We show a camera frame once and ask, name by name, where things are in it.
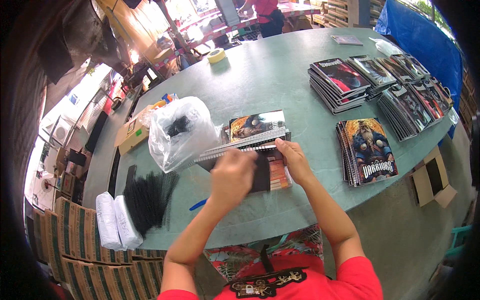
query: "hand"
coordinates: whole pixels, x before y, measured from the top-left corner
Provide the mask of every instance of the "hand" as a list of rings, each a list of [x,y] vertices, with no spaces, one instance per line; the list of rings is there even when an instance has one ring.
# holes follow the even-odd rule
[[[205,206],[224,216],[239,205],[252,189],[256,159],[255,151],[242,152],[235,148],[227,150],[210,172],[212,194]]]
[[[305,154],[298,143],[277,138],[275,140],[275,146],[287,160],[288,172],[297,184],[303,186],[309,180],[316,180],[312,170],[310,170],[308,166],[308,160],[305,158]]]

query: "worker in red shirt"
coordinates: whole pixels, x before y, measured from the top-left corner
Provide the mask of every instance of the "worker in red shirt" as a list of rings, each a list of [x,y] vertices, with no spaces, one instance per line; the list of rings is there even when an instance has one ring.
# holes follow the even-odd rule
[[[307,194],[318,226],[332,246],[336,280],[325,276],[323,261],[318,255],[301,253],[295,247],[284,255],[268,258],[262,250],[263,254],[242,276],[229,281],[215,299],[383,299],[380,281],[363,253],[355,226],[314,176],[299,144],[276,139],[275,145],[286,158],[293,180]],[[218,160],[211,171],[210,198],[165,256],[158,300],[198,300],[193,280],[195,262],[217,223],[239,205],[251,189],[256,157],[254,151],[230,149]],[[219,252],[216,256],[226,254],[228,252]]]
[[[278,0],[246,0],[238,13],[243,13],[254,5],[262,37],[276,36],[282,33],[285,19],[277,4]]]

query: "concrete floor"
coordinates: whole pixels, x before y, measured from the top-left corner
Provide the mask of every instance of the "concrete floor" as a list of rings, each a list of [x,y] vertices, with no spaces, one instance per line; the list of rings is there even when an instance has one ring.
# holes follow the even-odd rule
[[[428,280],[451,243],[451,230],[460,226],[471,200],[469,141],[463,126],[453,140],[448,136],[440,147],[448,179],[458,194],[445,209],[432,201],[415,205],[408,177],[347,214],[357,227],[366,256],[382,283],[386,300],[416,299],[425,292]],[[335,263],[324,238],[324,264],[335,278]],[[226,282],[202,256],[196,268],[200,299],[213,299]]]

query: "round table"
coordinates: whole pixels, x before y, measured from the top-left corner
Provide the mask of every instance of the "round table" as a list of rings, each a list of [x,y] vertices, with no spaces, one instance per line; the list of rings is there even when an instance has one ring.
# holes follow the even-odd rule
[[[331,35],[355,35],[364,46],[339,45]],[[199,97],[210,110],[215,125],[227,125],[233,117],[283,109],[292,141],[298,142],[315,176],[337,203],[349,210],[375,196],[404,176],[445,136],[449,117],[418,136],[399,142],[375,102],[332,115],[310,88],[307,69],[319,60],[369,54],[384,57],[368,37],[382,38],[366,28],[325,28],[291,32],[264,38],[226,51],[217,64],[203,60],[164,81],[143,95],[135,114],[157,102],[165,93]],[[361,187],[343,181],[342,159],[335,123],[340,120],[378,117],[395,156],[399,176]],[[144,141],[120,158],[116,195],[123,192],[128,167],[136,175],[160,168]],[[210,174],[199,166],[180,172],[173,193],[169,230],[151,229],[140,248],[167,249],[200,209],[189,208],[210,194]],[[316,223],[303,189],[292,188],[247,196],[212,232],[206,248],[236,245],[282,235]]]

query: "blue tarp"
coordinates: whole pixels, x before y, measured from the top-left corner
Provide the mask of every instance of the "blue tarp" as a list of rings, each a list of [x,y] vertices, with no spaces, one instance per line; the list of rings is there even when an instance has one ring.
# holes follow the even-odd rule
[[[463,66],[460,51],[432,21],[405,5],[387,0],[375,31],[393,36],[400,47],[418,59],[443,86],[447,86],[458,111]]]

